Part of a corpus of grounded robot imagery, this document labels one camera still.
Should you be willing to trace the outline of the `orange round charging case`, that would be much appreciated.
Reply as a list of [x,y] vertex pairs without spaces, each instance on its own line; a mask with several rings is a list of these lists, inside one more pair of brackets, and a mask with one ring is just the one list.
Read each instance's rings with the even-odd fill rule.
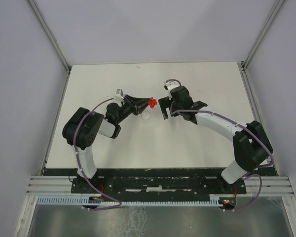
[[157,105],[157,100],[154,99],[153,97],[150,98],[148,105],[151,109],[153,109]]

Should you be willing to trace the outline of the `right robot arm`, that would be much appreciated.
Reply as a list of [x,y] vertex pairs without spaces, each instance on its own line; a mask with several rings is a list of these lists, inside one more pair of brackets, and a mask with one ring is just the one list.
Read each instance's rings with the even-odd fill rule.
[[164,119],[182,116],[184,120],[209,128],[232,142],[234,161],[216,181],[220,192],[230,192],[238,179],[274,164],[273,148],[260,122],[243,123],[223,116],[206,103],[193,101],[188,89],[174,79],[165,81],[164,88],[168,95],[158,100]]

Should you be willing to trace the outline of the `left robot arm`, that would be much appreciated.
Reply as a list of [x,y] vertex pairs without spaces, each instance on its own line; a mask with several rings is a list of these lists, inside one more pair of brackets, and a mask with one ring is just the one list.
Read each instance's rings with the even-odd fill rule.
[[120,131],[120,123],[131,114],[138,116],[147,107],[154,108],[157,101],[150,98],[137,98],[124,94],[118,89],[113,98],[109,98],[99,105],[110,102],[106,113],[83,107],[78,108],[65,124],[62,136],[67,144],[72,146],[76,156],[77,174],[83,177],[82,187],[93,193],[99,188],[99,180],[95,178],[97,167],[94,162],[92,144],[98,134],[115,139]]

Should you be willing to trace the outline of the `white round charging case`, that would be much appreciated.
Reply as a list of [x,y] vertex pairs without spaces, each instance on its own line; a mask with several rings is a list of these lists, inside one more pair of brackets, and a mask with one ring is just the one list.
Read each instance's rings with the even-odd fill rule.
[[151,118],[151,114],[150,112],[147,112],[147,111],[144,111],[142,114],[141,114],[141,118],[143,120],[149,120]]

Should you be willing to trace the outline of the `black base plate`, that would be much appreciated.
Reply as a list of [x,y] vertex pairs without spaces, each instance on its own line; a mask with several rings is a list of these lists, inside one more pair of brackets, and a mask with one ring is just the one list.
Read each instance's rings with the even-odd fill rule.
[[96,189],[120,201],[209,200],[210,195],[246,194],[244,181],[228,184],[221,168],[100,168],[89,180],[76,177],[71,192],[94,194]]

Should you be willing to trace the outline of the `right aluminium frame post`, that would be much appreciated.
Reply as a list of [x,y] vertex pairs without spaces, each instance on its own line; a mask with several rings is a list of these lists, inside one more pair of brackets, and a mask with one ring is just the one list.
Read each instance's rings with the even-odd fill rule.
[[258,36],[256,37],[249,53],[244,61],[241,63],[241,67],[244,70],[248,69],[250,64],[252,63],[255,55],[257,54],[259,48],[261,47],[264,39],[266,38],[268,32],[271,30],[274,22],[276,21],[277,17],[279,16],[281,10],[286,4],[286,0],[276,0],[269,11],[262,28],[260,29]]

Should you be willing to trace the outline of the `aluminium frame post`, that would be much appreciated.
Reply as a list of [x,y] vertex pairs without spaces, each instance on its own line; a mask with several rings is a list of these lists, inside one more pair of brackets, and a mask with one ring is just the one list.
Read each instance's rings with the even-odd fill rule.
[[244,70],[248,69],[250,64],[252,63],[255,55],[257,54],[259,48],[261,47],[264,39],[266,38],[268,32],[271,30],[274,22],[276,21],[277,17],[279,16],[281,10],[286,4],[286,0],[276,0],[269,11],[262,28],[260,29],[258,36],[256,37],[249,53],[244,61],[241,63],[241,67]]
[[39,8],[39,5],[36,0],[26,0],[27,4],[29,5],[31,11],[35,15],[38,23],[40,24],[44,34],[46,35],[48,41],[50,42],[52,48],[54,49],[58,59],[62,63],[64,69],[69,72],[71,70],[71,66],[67,62],[64,53],[62,52],[51,28],[49,27],[42,11]]

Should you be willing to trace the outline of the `front aluminium rail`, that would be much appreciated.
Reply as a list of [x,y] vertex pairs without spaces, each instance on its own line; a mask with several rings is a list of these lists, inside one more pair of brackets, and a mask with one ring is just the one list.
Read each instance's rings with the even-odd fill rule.
[[104,177],[90,186],[85,181],[69,181],[64,176],[33,176],[27,187],[28,195],[97,195],[102,191],[110,196],[138,193],[184,193],[210,197],[293,196],[288,177],[252,177],[222,187],[214,177]]

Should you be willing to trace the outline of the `left aluminium frame post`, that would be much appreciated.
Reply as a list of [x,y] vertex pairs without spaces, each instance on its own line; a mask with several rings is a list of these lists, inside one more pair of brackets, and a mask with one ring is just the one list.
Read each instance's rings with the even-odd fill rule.
[[38,23],[40,24],[44,34],[46,35],[48,41],[50,42],[52,48],[54,49],[58,59],[62,63],[64,69],[69,72],[71,70],[71,66],[67,62],[64,53],[62,52],[51,28],[49,27],[42,11],[39,8],[39,5],[36,0],[26,0],[27,4],[29,5],[31,11],[35,15]]

